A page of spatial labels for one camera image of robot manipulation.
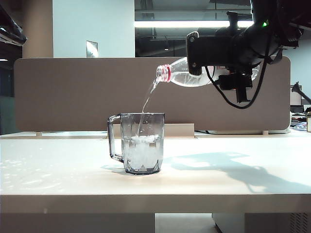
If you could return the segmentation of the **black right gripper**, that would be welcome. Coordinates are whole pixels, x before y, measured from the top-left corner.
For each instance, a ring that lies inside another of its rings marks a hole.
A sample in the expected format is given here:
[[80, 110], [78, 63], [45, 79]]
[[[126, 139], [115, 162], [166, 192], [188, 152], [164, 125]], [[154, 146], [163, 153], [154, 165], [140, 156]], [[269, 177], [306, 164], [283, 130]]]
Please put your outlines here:
[[[202, 74], [205, 66], [227, 66], [230, 61], [231, 39], [239, 34], [242, 27], [239, 21], [247, 21], [248, 14], [228, 11], [228, 25], [217, 28], [200, 27], [199, 33], [193, 31], [186, 36], [187, 60], [190, 74]], [[199, 62], [197, 55], [197, 39], [199, 38]]]

